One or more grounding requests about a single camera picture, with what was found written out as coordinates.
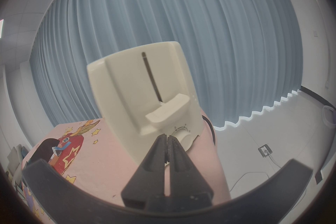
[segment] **white bucket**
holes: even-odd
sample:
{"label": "white bucket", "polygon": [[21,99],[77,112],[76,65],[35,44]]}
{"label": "white bucket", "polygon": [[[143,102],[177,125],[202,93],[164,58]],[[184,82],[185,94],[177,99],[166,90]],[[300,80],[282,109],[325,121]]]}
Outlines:
{"label": "white bucket", "polygon": [[336,123],[334,122],[330,122],[326,119],[326,113],[325,113],[325,110],[328,109],[330,110],[332,113],[333,113],[333,117],[334,118],[334,113],[336,113],[335,109],[332,108],[331,106],[328,106],[328,105],[325,105],[323,108],[322,108],[322,118],[323,118],[323,122],[326,126],[328,126],[330,129],[334,129],[336,128]]}

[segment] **ceiling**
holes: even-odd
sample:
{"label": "ceiling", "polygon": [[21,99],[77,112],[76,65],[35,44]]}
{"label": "ceiling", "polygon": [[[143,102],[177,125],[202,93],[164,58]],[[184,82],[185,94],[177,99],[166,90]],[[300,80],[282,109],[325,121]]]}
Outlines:
{"label": "ceiling", "polygon": [[53,0],[8,0],[0,8],[4,19],[0,39],[0,65],[11,72],[29,59],[40,22]]}

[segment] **ceiling tile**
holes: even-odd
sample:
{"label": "ceiling tile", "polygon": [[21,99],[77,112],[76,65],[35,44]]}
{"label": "ceiling tile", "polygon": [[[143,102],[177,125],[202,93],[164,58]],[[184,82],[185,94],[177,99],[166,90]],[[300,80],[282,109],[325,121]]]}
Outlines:
{"label": "ceiling tile", "polygon": [[25,13],[43,13],[47,11],[47,8],[52,0],[28,0],[27,6],[24,10]]}
{"label": "ceiling tile", "polygon": [[34,41],[35,33],[36,31],[18,33],[16,45],[19,47],[23,45],[32,44]]}
{"label": "ceiling tile", "polygon": [[10,50],[6,50],[4,52],[2,52],[2,58],[4,59],[4,62],[6,62],[7,60],[12,60],[15,58],[15,53],[16,53],[16,48],[10,49]]}
{"label": "ceiling tile", "polygon": [[19,32],[21,18],[22,14],[16,14],[6,17],[3,20],[2,37],[9,36],[13,33]]}
{"label": "ceiling tile", "polygon": [[5,7],[4,16],[8,17],[11,15],[23,13],[28,0],[8,0]]}
{"label": "ceiling tile", "polygon": [[37,30],[42,17],[42,13],[24,13],[22,15],[19,32]]}
{"label": "ceiling tile", "polygon": [[14,47],[16,47],[16,40],[17,40],[18,34],[14,33],[9,36],[2,37],[1,40],[1,52],[4,52],[6,50],[10,50]]}
{"label": "ceiling tile", "polygon": [[16,47],[16,57],[22,57],[30,54],[30,50],[32,49],[32,45],[22,45]]}

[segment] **red cartoon character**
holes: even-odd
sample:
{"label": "red cartoon character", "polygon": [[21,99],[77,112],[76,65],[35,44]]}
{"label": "red cartoon character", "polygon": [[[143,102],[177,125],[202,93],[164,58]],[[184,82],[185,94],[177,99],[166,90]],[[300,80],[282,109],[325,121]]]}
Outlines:
{"label": "red cartoon character", "polygon": [[59,138],[58,146],[53,147],[53,158],[49,160],[49,164],[59,174],[64,174],[80,151],[84,141],[82,134],[95,127],[99,121],[100,120],[93,123],[93,120],[89,120],[83,126],[79,127],[76,132],[71,133],[70,131],[72,129],[70,129],[66,131],[61,138]]}

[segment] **black baseboard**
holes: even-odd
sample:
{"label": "black baseboard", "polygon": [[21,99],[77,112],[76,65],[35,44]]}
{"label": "black baseboard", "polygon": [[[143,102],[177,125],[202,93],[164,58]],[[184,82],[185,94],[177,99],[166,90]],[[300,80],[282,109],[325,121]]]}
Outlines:
{"label": "black baseboard", "polygon": [[319,96],[317,93],[311,91],[310,89],[307,89],[306,87],[301,86],[300,90],[312,96],[314,99],[318,100],[321,104],[331,106],[333,109],[336,110],[336,108],[331,103],[329,103],[326,99]]}

